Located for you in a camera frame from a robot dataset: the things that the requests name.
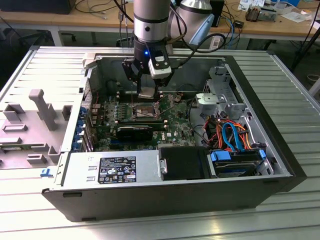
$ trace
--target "black cable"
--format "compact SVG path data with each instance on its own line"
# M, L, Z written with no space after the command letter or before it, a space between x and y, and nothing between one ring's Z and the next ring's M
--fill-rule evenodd
M304 39L301 47L300 47L299 50L297 51L297 54L296 54L295 57L294 57L293 63L292 63L292 65L291 65L291 70L292 70L292 71L294 71L295 68L296 68L296 66L298 65L296 62L297 62L297 60L299 59L299 56L300 56L300 54L301 54L301 51L302 51L303 48L304 48L304 45L305 45L305 43L306 43L306 41L307 41L307 39L308 39L308 37L309 37L309 35L310 35L310 33L311 33L312 28L314 27L314 24L315 24L317 15L318 15L319 7L320 7L320 2L319 2L319 4L318 4L318 7L316 8L315 15L314 15L314 19L313 19L313 22L312 22L311 27L310 27L310 29L309 29L309 32L308 32L307 36L305 37L305 39Z
M121 8L124 9L124 1L123 0L121 0ZM123 16L121 16L121 18L119 17L119 22L120 22L120 25L119 25L120 46L123 48L122 36L121 36L122 19L123 19Z
M183 26L184 26L184 34L186 34L186 33L187 33L187 25L186 25L184 19L177 13L177 11L176 11L176 9L175 9L175 7L174 7L174 5L173 5L172 2L171 2L171 4L170 4L170 8L171 8L171 10L174 12L174 14L175 14L176 22L177 22L177 26L178 26L180 35L182 35L182 30L181 30L181 26L180 26L180 21L179 21L179 19L182 21L182 24L183 24ZM200 47L208 38L213 37L213 36L223 36L223 40L224 40L224 41L223 41L223 44L222 44L220 47L218 47L218 48L216 48L216 49L212 49L212 50L198 50L199 47ZM189 46L189 45L186 43L186 41L184 40L184 38L182 38L181 40L182 40L183 44L184 44L188 49L190 49L190 50L192 51L191 56L193 56L193 55L195 54L195 52L201 53L201 54L213 53L213 52L221 49L221 48L225 45L225 43L226 43L226 38L225 38L225 36L222 35L222 34L220 34L220 33L212 33L212 34L210 34L209 36L205 37L195 48L192 48L191 46Z
M190 127L191 127L191 129L193 130L193 132L194 132L195 134L197 134L200 138L202 138L206 144L209 145L209 142L208 142L200 133L198 133L197 131L195 131L195 128L198 127L198 125L195 126L195 127L193 127L192 124L191 124L190 113L191 113L192 103L194 102L194 100L196 100L196 97L194 97L194 98L192 99L191 103L190 103L190 107L189 107L189 111L188 111L188 121L189 121Z
M319 7L320 7L320 2L319 2L319 4L318 4L318 7L316 8L316 12L315 12L315 16L314 16L312 25L311 25L311 27L310 27L310 29L309 29L309 32L308 32L307 36L305 37L305 39L304 39L304 41L303 41L303 43L302 43L302 47L301 47L301 48L304 47L304 45L305 45L305 43L306 43L306 41L307 41L307 39L308 39L308 37L309 37L309 35L310 35L310 33L311 33L311 30L312 30L312 28L314 27L314 24L315 24L315 21L316 21L316 19L317 19L317 15L318 15Z
M197 90L197 88L195 87L195 85L193 85L193 84L191 84L191 83L183 83L183 84L181 84L181 85L178 86L178 88L176 89L176 92L178 93L178 92L179 92L179 89L180 89L181 87L183 87L183 86L190 86L190 87L192 87L195 91L198 92L198 90Z
M195 47L195 49L193 49L192 53L191 53L184 61L180 62L180 66L183 66L184 64L186 64L186 63L195 55L195 53L196 53L196 51L198 50L198 48L200 48L200 46L201 46L207 39L209 39L209 38L211 38L211 37L214 37L214 36L219 36L219 37L221 37L221 38L223 39L223 43L222 43L221 46L219 46L219 47L217 47L217 48L215 48L215 49L209 50L209 51L207 51L206 53L213 53L213 52L221 49L221 48L226 44L226 40L227 40L227 39L226 39L225 35L223 35L223 34L221 34L221 33L212 33L212 34L206 36L201 42L199 42L199 44Z
M101 4L93 5L93 6L91 6L90 8L95 8L95 7L98 7L98 6L108 5L109 3L111 3L111 1L112 1L112 0L109 0L107 3L101 3Z
M133 23L134 21L132 20L132 18L128 16L128 14L125 12L125 10L119 5L117 0L113 0L113 1L116 4L116 6L119 8L119 10L126 16L126 18L129 19L129 21Z
M126 1L125 0L123 0L123 2L124 2L124 8L123 8L123 10L124 10L124 12L125 13L127 13L127 9L126 9ZM125 20L125 32L126 32L126 45L127 45L127 47L129 48L129 34L128 34L128 24L127 24L127 20Z
M182 24L184 26L184 33L183 34L186 35L187 34L187 24L186 24L185 20L177 13L177 11L175 9L175 6L174 6L174 4L172 2L170 2L170 8L173 11L173 13L175 14L176 22L177 22L177 25L178 25L178 28L179 28L180 35L182 35L182 31L181 31L179 19L181 20L181 22L182 22Z
M122 46L122 36L121 36L121 24L122 24L122 21L120 21L120 25L119 25L119 37L120 37L120 46L123 48L123 46Z
M296 49L298 49L299 50L299 48L301 47L301 45L300 44L298 44L298 43L296 43L296 42L294 42L294 41L289 41L289 43L291 43L291 45L292 46L294 46Z
M9 28L11 28L17 35L18 37L23 40L29 47L31 47L31 45L6 21L2 18L2 16L0 16L0 19L8 25Z
M80 9L78 8L78 5L79 5L80 3L82 3L82 2L84 2L84 1L87 1L87 0L81 0L81 1L79 1L79 2L75 5L75 9L76 9L77 11L79 11L79 12L81 12L81 13L85 13L85 14L101 13L101 12L104 12L104 11L107 11L107 10L110 10L110 9L114 9L114 8L117 7L117 6L112 6L112 7L109 7L109 8L107 8L107 9L103 9L103 10L99 10L99 11L82 11L82 10L80 10ZM106 5L106 4L108 4L108 3L93 5L91 8L96 7L96 6Z

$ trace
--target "desk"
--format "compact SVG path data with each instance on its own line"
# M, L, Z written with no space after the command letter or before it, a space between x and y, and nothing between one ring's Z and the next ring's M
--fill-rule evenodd
M106 0L90 0L90 5L101 4ZM276 22L249 22L245 19L244 11L237 11L239 0L227 0L227 5L230 13L236 20L244 22L244 28L241 33L241 38L249 39L268 39L268 40L292 40L303 41L310 29L310 21L296 23L284 17L277 16ZM95 10L103 10L114 6L112 1L107 5L98 6ZM301 2L299 8L315 8L318 2ZM88 11L87 2L79 4L79 9ZM133 16L133 3L126 5L126 10L129 16ZM60 31L84 31L84 32L106 32L116 33L119 31L118 9L113 8L106 12L107 19L102 19L89 13L79 12L73 9L69 15L51 14L51 13L31 13L31 12L2 12L0 16L4 18L13 28L16 29L35 29L48 30L52 34L54 44L63 46L63 41L60 36ZM8 27L4 22L0 21L0 28ZM132 31L133 24L128 22L129 31ZM222 19L218 27L211 28L213 33L228 34L230 28L226 21ZM315 29L311 31L310 36L315 33Z

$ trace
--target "power supply label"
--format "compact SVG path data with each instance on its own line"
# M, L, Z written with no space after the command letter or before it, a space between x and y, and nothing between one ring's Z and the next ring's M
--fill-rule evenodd
M137 181L135 156L100 158L100 184L133 183Z

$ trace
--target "wire bundle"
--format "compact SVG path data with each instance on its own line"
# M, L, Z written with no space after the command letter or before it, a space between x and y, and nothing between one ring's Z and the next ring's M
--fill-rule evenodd
M236 148L241 152L252 149L249 143L248 131L240 123L228 118L217 118L215 120L209 118L203 125L203 129L206 129L209 125L214 126L213 129L215 129L215 133L212 136L208 136L209 140L206 142L212 148L229 152L235 152ZM229 136L229 140L227 138L227 129L232 129L233 131L233 134ZM231 144L232 139L235 140L236 148Z

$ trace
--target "table leg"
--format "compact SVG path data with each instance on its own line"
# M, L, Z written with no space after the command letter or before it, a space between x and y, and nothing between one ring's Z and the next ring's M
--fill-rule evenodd
M96 33L94 31L90 32L91 33L91 38L92 38L92 44L93 45L97 45L98 42L97 42L97 36L96 36Z
M54 45L56 47L64 46L64 41L62 39L61 33L59 32L58 27L52 27L50 30L51 36L53 38Z
M252 42L253 42L253 39L250 38L249 42L248 42L248 45L246 46L246 50L250 50L250 46L251 46Z
M4 34L4 30L5 29L2 29L2 28L0 28L0 40L6 40L6 36L5 36L5 34Z
M320 77L310 88L309 93L311 96L315 96L319 90L320 90Z

